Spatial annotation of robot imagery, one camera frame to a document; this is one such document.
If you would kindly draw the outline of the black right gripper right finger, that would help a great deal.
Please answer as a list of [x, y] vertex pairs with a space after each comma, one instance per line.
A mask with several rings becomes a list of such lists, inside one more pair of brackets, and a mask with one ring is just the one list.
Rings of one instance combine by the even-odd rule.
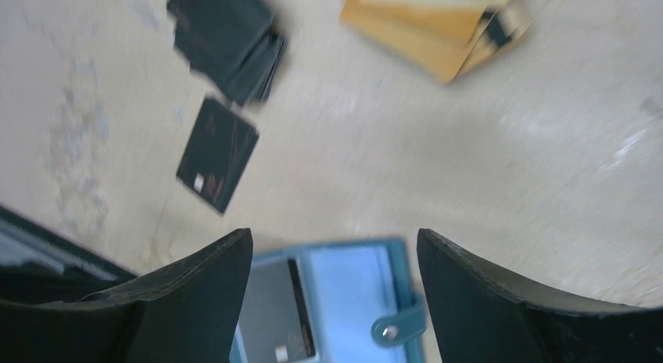
[[431, 229], [417, 255], [444, 362], [659, 362], [662, 310], [583, 297], [477, 256]]

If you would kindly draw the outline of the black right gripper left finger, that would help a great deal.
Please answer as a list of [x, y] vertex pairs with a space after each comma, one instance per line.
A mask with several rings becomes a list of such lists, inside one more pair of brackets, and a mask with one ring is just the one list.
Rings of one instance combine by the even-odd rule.
[[1, 303], [4, 362], [226, 362], [249, 269], [247, 228], [75, 302]]

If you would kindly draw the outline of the blue leather card holder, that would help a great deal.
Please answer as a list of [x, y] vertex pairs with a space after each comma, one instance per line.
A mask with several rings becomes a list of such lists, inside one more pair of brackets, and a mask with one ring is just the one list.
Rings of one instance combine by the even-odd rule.
[[317, 356], [305, 362], [423, 362], [425, 308], [401, 238], [287, 246], [254, 264], [293, 258]]

